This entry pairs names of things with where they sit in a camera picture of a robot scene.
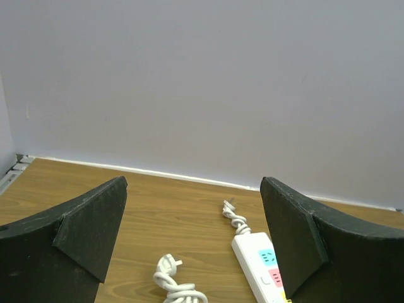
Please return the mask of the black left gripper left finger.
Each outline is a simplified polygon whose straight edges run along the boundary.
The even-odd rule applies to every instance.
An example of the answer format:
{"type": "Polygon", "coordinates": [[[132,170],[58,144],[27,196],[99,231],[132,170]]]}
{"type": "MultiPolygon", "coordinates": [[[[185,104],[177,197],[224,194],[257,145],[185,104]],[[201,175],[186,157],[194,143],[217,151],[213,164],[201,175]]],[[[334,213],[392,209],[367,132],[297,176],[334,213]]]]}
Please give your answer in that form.
{"type": "Polygon", "coordinates": [[[127,181],[1,226],[1,302],[94,302],[122,221],[127,181]]]}

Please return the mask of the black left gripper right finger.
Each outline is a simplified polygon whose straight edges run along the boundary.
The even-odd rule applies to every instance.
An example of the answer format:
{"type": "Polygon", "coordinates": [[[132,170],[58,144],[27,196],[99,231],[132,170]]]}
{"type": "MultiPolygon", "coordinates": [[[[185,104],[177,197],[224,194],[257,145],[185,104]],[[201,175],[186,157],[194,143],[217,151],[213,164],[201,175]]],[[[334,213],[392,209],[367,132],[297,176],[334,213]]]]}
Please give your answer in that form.
{"type": "Polygon", "coordinates": [[[403,231],[347,215],[273,177],[263,208],[293,302],[402,302],[403,231]]]}

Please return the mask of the white multicolour power strip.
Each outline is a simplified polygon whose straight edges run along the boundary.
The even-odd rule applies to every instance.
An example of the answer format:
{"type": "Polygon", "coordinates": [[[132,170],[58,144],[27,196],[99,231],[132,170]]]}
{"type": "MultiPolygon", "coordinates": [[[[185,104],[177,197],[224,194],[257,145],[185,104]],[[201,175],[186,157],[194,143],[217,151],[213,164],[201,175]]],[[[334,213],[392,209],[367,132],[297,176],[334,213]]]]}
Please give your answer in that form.
{"type": "Polygon", "coordinates": [[[236,235],[232,249],[258,303],[290,302],[273,244],[266,233],[236,235]]]}

